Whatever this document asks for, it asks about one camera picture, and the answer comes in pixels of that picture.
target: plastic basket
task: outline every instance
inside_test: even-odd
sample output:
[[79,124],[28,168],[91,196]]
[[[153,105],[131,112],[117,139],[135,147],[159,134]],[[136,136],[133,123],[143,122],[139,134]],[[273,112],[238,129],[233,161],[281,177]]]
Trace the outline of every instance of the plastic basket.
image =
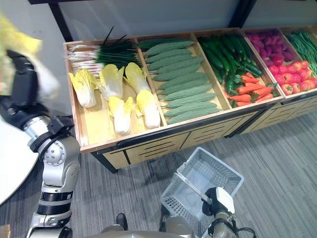
[[177,173],[180,176],[173,176],[160,201],[172,215],[182,216],[192,224],[196,236],[203,237],[214,217],[203,214],[201,196],[181,177],[188,180],[202,194],[211,187],[223,187],[231,196],[235,195],[244,178],[201,147],[196,148],[187,162],[177,169]]

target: basket handle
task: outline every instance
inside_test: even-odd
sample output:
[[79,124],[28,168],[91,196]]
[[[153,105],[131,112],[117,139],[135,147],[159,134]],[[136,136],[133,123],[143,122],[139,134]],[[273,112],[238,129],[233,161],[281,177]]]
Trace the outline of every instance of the basket handle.
[[183,180],[184,183],[186,183],[188,186],[190,186],[204,201],[206,201],[209,205],[212,204],[212,200],[207,197],[205,194],[201,193],[191,182],[189,182],[183,175],[180,175],[178,173],[176,174],[181,180]]

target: red tomato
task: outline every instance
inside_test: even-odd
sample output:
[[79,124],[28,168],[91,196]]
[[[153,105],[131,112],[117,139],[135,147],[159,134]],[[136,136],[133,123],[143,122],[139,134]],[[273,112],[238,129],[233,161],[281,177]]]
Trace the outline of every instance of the red tomato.
[[272,73],[273,75],[278,74],[278,67],[277,67],[277,66],[271,65],[268,69],[271,71],[271,73]]
[[280,66],[284,63],[284,60],[281,56],[274,56],[271,60],[273,61],[274,65],[276,65],[276,66]]
[[303,82],[309,84],[309,89],[310,90],[316,87],[315,83],[312,80],[306,79]]
[[294,73],[296,73],[297,71],[296,71],[295,66],[292,65],[292,64],[290,64],[290,65],[287,66],[287,72],[288,72],[288,73],[291,73],[291,74],[294,74]]
[[306,82],[301,82],[299,84],[300,88],[301,88],[301,92],[303,91],[307,91],[310,88],[310,84],[306,83]]
[[283,84],[282,89],[286,96],[291,95],[293,93],[293,88],[289,84]]
[[309,63],[307,60],[303,60],[301,64],[302,64],[302,69],[307,69],[309,67]]
[[296,71],[299,72],[302,70],[302,63],[297,61],[293,63],[293,66],[296,68]]
[[301,91],[301,88],[298,83],[291,83],[291,87],[293,89],[293,94],[299,93]]
[[280,65],[278,67],[278,74],[284,74],[287,73],[287,67],[285,65]]
[[285,78],[284,78],[282,75],[277,74],[277,75],[275,75],[274,77],[275,77],[276,82],[277,82],[280,86],[282,86],[282,85],[285,83]]
[[286,84],[294,83],[294,76],[291,73],[284,73],[282,77],[285,78]]
[[304,69],[299,71],[298,74],[301,77],[302,82],[308,78],[307,72]]
[[293,76],[294,76],[294,83],[300,83],[302,81],[299,74],[295,73],[295,74],[293,74]]

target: white wall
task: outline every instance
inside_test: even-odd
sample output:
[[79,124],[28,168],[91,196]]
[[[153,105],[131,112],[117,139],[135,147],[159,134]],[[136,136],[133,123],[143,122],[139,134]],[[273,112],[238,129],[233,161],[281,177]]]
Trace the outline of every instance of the white wall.
[[48,4],[30,5],[27,0],[1,0],[0,10],[20,31],[43,40],[39,58],[61,84],[59,96],[47,106],[50,109],[70,114],[71,107],[63,56],[64,39]]
[[224,28],[237,0],[94,0],[60,3],[74,40]]
[[315,0],[258,0],[244,27],[317,24]]

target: carrot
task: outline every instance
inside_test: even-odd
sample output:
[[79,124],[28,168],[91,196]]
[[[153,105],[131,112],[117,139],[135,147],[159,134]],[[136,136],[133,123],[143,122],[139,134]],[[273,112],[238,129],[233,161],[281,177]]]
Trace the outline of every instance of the carrot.
[[250,93],[250,92],[253,92],[254,90],[257,90],[258,88],[257,87],[240,87],[240,88],[237,88],[237,92],[239,93],[239,95],[243,95],[243,94],[246,94],[246,93]]
[[239,102],[249,102],[251,100],[251,96],[249,94],[243,94],[239,96],[232,96],[230,99]]
[[250,78],[254,78],[254,76],[250,72],[247,72],[245,75],[250,77]]
[[251,102],[237,102],[237,107],[242,107],[249,104],[251,104]]
[[261,97],[260,99],[257,99],[256,102],[262,102],[262,101],[265,101],[265,100],[268,100],[268,99],[271,99],[273,98],[273,94],[269,93],[269,94],[266,94],[264,97]]
[[253,96],[256,99],[260,99],[261,97],[264,97],[266,94],[269,94],[272,92],[273,87],[265,87],[258,90],[253,91]]
[[242,79],[243,83],[256,83],[259,81],[257,78],[250,78],[250,77],[245,76],[245,75],[242,75],[241,79]]
[[224,95],[226,96],[226,98],[230,98],[230,95],[226,91],[224,91]]
[[244,86],[246,86],[246,87],[256,87],[257,89],[265,88],[264,85],[257,84],[257,83],[245,83]]

